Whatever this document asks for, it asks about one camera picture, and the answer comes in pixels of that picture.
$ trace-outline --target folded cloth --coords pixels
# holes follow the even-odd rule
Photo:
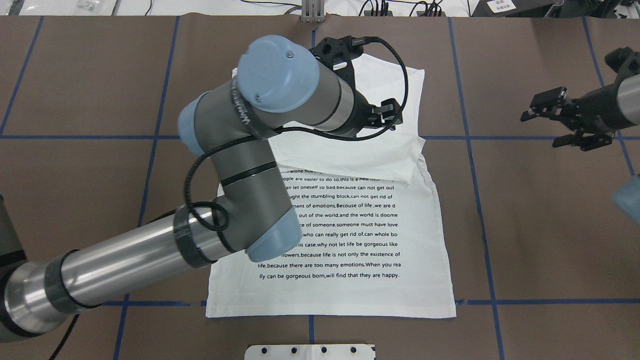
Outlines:
[[[356,89],[370,104],[379,106],[390,97],[401,102],[404,77],[398,64],[363,54],[353,60],[353,67]],[[409,97],[403,111],[404,123],[396,126],[395,131],[362,142],[339,142],[299,131],[283,133],[269,139],[278,164],[325,174],[408,183],[424,145],[424,140],[418,137],[424,70],[407,68],[407,74]],[[377,131],[363,129],[358,136]]]

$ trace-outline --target brown table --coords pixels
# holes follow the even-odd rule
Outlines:
[[[426,69],[423,153],[438,186],[458,317],[206,319],[207,268],[80,317],[59,359],[242,359],[247,345],[376,345],[378,359],[637,359],[640,228],[611,202],[640,171],[640,127],[589,153],[518,119],[538,92],[610,83],[640,21],[329,16],[0,17],[0,190],[29,259],[48,261],[182,204],[180,109],[279,34],[376,35]],[[379,47],[371,53],[391,60]],[[195,198],[215,195],[202,169]],[[0,345],[46,359],[66,325]]]

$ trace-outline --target blue plastic cap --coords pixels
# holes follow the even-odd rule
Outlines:
[[[613,194],[613,202],[640,225],[640,175]]]
[[[200,94],[194,101],[191,101],[191,104],[182,109],[178,116],[178,134],[180,134],[180,140],[182,140],[184,145],[187,145],[189,151],[195,154],[195,156],[204,154],[204,150],[202,150],[196,137],[195,117],[198,103],[206,93],[208,92]]]
[[[244,252],[254,263],[271,260],[296,247],[302,239],[296,208],[291,207]]]
[[[249,45],[238,63],[238,88],[254,107],[270,113],[291,111],[309,100],[320,79],[316,58],[278,35]]]

